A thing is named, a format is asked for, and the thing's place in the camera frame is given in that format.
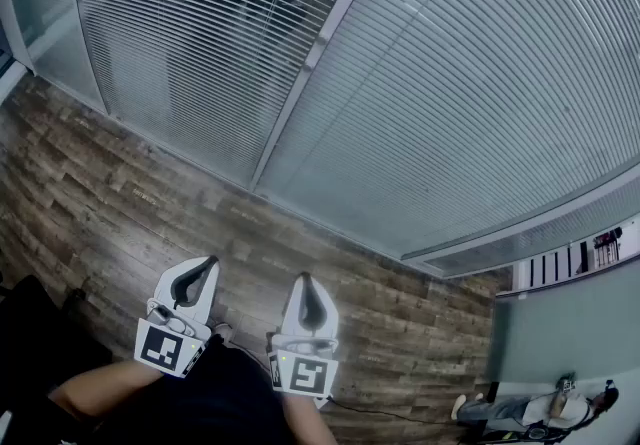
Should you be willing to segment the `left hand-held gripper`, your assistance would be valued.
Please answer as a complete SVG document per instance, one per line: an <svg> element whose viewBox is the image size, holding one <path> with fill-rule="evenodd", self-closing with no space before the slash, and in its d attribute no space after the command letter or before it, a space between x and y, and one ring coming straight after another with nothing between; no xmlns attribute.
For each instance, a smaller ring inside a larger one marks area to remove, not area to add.
<svg viewBox="0 0 640 445"><path fill-rule="evenodd" d="M147 315L138 320L136 361L174 377L188 375L212 336L202 323L209 317L219 272L219 259L210 255L185 260L162 273L157 300L147 301Z"/></svg>

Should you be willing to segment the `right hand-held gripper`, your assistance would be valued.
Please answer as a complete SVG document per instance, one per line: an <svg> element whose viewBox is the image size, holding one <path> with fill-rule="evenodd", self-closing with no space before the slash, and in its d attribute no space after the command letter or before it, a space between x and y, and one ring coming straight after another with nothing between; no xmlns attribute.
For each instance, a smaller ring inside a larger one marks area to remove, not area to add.
<svg viewBox="0 0 640 445"><path fill-rule="evenodd" d="M300 317L303 308L304 327ZM267 335L275 392L308 397L317 409L329 402L339 366L334 358L339 345L338 321L338 310L324 286L309 273L300 274L283 312L281 333Z"/></svg>

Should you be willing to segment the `person's left forearm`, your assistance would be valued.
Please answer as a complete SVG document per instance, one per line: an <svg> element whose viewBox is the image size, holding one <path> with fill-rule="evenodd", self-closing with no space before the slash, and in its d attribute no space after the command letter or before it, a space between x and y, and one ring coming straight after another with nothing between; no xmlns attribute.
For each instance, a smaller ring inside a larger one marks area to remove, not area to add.
<svg viewBox="0 0 640 445"><path fill-rule="evenodd" d="M49 399L78 420L103 417L163 373L135 360L99 367L65 381Z"/></svg>

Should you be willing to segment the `person's right forearm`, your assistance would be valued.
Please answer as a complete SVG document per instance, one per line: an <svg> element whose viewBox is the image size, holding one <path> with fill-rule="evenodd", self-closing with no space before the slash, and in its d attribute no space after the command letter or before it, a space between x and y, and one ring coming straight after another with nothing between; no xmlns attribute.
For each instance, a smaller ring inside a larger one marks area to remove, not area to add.
<svg viewBox="0 0 640 445"><path fill-rule="evenodd" d="M338 445L311 397L284 393L282 404L298 445Z"/></svg>

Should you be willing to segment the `person's black clothing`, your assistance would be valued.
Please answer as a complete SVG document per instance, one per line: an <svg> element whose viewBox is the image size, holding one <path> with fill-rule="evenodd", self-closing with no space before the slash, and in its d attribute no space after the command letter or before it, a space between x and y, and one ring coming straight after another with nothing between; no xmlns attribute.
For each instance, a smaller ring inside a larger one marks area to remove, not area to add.
<svg viewBox="0 0 640 445"><path fill-rule="evenodd" d="M296 445L263 369L214 334L185 378L163 373L103 417L74 418L55 388L12 409L0 445Z"/></svg>

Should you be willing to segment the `black green floor device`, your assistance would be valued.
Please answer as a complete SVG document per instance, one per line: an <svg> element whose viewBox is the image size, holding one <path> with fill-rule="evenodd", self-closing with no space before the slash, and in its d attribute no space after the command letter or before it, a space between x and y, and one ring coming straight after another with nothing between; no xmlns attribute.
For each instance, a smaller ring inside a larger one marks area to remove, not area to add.
<svg viewBox="0 0 640 445"><path fill-rule="evenodd" d="M542 443L554 445L561 442L567 433L545 426L533 427L525 431L489 430L487 428L469 429L460 439L458 445L511 445L518 443Z"/></svg>

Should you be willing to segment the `white slotted rack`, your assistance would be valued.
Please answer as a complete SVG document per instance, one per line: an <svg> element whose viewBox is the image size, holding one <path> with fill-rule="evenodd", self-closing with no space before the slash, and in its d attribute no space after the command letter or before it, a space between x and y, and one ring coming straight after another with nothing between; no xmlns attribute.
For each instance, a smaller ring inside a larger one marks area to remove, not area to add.
<svg viewBox="0 0 640 445"><path fill-rule="evenodd" d="M537 289L577 278L594 265L593 249L586 241L571 243L517 262L513 266L514 290Z"/></svg>

